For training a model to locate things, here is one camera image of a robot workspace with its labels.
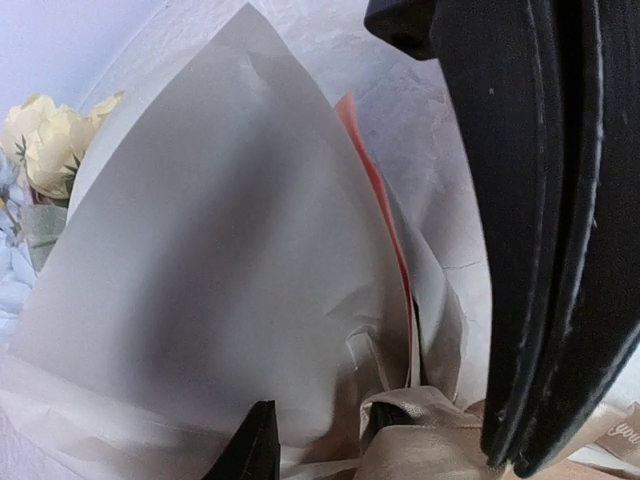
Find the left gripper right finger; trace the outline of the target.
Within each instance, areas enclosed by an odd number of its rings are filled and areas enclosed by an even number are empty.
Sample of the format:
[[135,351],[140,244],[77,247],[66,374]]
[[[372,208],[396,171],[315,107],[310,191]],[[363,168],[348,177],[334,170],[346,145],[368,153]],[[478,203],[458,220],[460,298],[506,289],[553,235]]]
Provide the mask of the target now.
[[374,402],[370,409],[371,430],[381,430],[396,425],[409,425],[410,416],[400,407],[383,402]]

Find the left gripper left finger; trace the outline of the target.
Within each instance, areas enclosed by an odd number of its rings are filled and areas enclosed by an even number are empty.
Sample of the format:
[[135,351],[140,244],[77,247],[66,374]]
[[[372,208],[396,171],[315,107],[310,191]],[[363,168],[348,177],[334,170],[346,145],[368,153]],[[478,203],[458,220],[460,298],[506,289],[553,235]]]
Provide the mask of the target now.
[[203,480],[278,480],[280,441],[273,400],[256,402]]

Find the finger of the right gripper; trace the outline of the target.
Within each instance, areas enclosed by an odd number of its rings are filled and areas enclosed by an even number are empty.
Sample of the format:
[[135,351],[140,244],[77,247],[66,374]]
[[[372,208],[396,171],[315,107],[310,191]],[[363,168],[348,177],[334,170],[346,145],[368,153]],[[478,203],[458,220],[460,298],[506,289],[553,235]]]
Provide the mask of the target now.
[[570,137],[561,265],[542,357],[510,456],[553,461],[639,341],[639,5],[584,1],[563,46]]
[[430,40],[466,150],[486,245],[491,347],[481,449],[514,459],[554,300],[586,239],[580,178],[599,161],[594,1],[440,1]]

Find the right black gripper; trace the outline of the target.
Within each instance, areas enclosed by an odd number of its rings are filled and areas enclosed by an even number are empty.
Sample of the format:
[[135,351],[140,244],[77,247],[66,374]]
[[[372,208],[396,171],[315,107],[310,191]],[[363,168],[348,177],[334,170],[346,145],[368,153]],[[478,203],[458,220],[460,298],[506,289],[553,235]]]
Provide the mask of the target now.
[[433,59],[430,41],[435,0],[370,0],[364,16],[366,30],[419,61]]

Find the brown ribbon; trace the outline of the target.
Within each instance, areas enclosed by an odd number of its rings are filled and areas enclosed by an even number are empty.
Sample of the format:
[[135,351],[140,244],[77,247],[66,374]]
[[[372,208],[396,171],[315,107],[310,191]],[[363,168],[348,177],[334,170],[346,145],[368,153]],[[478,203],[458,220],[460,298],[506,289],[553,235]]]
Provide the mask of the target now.
[[[480,449],[478,402],[455,407],[439,390],[419,387],[376,395],[364,408],[398,407],[407,425],[385,426],[355,460],[323,463],[315,479],[515,479],[514,466],[491,467]],[[639,406],[600,404],[561,453],[535,479],[637,479]]]

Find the pink wrapping paper sheet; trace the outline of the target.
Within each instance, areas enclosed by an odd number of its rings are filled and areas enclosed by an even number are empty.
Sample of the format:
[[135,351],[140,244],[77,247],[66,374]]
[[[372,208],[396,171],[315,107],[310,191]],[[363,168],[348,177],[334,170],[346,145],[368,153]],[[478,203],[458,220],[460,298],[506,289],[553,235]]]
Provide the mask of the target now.
[[251,4],[149,58],[84,156],[1,356],[5,479],[201,479],[258,401],[280,478],[361,456],[364,408],[486,386],[489,281],[429,63],[355,105]]

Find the blue fake flower stem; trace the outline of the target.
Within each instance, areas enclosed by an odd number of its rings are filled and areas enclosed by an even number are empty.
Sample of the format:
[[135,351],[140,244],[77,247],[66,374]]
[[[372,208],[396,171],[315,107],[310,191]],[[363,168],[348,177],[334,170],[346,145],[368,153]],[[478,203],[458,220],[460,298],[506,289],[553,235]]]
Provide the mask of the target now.
[[21,165],[1,152],[1,346],[6,347],[36,279],[20,230],[21,210],[33,204]]

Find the yellow fake flower stem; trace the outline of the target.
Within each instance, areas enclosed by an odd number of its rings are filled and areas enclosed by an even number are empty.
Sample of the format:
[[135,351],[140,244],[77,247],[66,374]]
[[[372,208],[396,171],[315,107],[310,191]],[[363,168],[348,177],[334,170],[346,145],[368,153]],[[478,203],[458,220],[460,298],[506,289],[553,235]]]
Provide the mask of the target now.
[[122,91],[83,116],[48,95],[34,94],[12,107],[1,129],[1,149],[23,168],[29,186],[53,201],[70,199],[95,135],[124,96]]

